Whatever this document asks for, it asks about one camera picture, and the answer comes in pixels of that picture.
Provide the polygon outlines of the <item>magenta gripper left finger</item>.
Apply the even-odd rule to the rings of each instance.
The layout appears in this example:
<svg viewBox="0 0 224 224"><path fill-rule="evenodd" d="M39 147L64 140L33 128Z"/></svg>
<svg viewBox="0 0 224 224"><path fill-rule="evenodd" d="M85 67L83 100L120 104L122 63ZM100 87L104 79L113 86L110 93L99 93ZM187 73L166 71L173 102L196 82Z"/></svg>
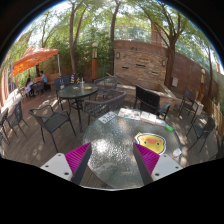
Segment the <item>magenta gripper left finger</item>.
<svg viewBox="0 0 224 224"><path fill-rule="evenodd" d="M87 143L66 154L57 153L44 165L42 165L41 168L79 185L91 153L91 143Z"/></svg>

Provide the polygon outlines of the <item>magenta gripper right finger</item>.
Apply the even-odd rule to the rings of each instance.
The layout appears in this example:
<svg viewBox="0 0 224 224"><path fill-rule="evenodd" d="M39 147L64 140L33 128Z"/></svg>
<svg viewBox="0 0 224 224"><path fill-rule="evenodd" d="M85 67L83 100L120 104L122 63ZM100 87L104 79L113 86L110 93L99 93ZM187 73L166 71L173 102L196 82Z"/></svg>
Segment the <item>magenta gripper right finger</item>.
<svg viewBox="0 0 224 224"><path fill-rule="evenodd" d="M145 185L182 169L169 155L159 155L137 143L133 144L133 154Z"/></svg>

